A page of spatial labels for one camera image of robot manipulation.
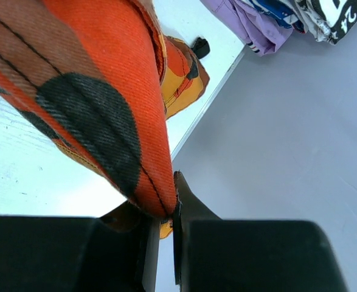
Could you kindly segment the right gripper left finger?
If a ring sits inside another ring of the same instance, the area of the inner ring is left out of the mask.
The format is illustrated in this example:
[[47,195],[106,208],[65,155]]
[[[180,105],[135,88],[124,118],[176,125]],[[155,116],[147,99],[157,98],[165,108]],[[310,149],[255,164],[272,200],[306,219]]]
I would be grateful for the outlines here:
[[100,218],[0,215],[0,291],[153,291],[159,227],[130,203]]

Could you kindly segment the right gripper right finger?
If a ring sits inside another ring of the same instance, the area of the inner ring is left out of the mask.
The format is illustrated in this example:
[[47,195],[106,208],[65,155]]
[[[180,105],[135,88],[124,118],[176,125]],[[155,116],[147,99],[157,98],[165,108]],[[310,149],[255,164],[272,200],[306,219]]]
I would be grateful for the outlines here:
[[347,291],[324,231],[306,220],[224,220],[174,174],[181,291]]

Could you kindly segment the orange camouflage trousers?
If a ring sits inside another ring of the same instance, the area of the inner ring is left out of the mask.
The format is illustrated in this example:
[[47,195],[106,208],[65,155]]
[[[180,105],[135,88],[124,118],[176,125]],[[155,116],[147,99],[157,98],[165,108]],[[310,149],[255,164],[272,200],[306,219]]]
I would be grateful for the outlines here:
[[0,96],[161,238],[178,202],[165,122],[204,94],[209,52],[165,35],[151,1],[0,1]]

